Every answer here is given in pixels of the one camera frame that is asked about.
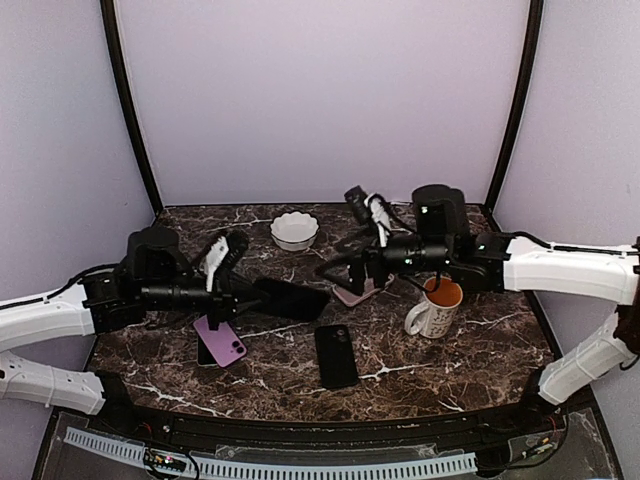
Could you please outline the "black smartphone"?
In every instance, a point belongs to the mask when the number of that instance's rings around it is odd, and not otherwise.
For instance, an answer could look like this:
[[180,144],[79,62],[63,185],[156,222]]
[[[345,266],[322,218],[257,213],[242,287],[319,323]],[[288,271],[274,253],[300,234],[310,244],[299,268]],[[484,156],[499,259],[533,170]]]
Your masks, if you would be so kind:
[[253,287],[269,299],[257,308],[259,313],[298,322],[316,321],[330,301],[324,291],[291,282],[260,278]]

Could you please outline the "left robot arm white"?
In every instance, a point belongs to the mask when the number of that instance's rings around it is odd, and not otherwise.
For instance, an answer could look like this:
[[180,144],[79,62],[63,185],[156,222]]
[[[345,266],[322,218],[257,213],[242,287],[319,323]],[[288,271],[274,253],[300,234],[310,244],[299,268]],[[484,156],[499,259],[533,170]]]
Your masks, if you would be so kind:
[[119,375],[64,370],[28,361],[14,349],[119,331],[150,312],[195,315],[217,330],[269,300],[234,271],[248,246],[245,233],[222,233],[190,260],[174,230],[147,227],[129,236],[119,263],[91,267],[52,292],[2,302],[2,398],[101,415],[120,436],[134,435],[141,415]]

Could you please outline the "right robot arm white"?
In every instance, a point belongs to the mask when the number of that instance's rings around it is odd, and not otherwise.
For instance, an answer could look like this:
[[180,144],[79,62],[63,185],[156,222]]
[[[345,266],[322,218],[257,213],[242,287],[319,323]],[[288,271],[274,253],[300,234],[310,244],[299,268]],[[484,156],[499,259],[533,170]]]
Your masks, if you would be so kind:
[[461,190],[433,184],[415,189],[415,223],[399,218],[379,194],[355,186],[345,200],[373,241],[319,266],[319,277],[356,295],[366,282],[381,289],[389,276],[420,284],[426,297],[455,306],[464,293],[545,291],[612,301],[615,311],[569,353],[531,374],[522,403],[510,413],[521,434],[534,432],[575,392],[639,356],[639,246],[595,247],[545,242],[527,232],[470,230]]

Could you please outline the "black phone case with ring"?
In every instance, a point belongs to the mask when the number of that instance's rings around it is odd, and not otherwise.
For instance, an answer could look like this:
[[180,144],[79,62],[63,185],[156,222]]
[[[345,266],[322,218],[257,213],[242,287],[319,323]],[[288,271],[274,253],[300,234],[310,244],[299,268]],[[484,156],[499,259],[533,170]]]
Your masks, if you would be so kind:
[[336,390],[357,385],[359,374],[348,328],[341,324],[320,326],[314,339],[322,387]]

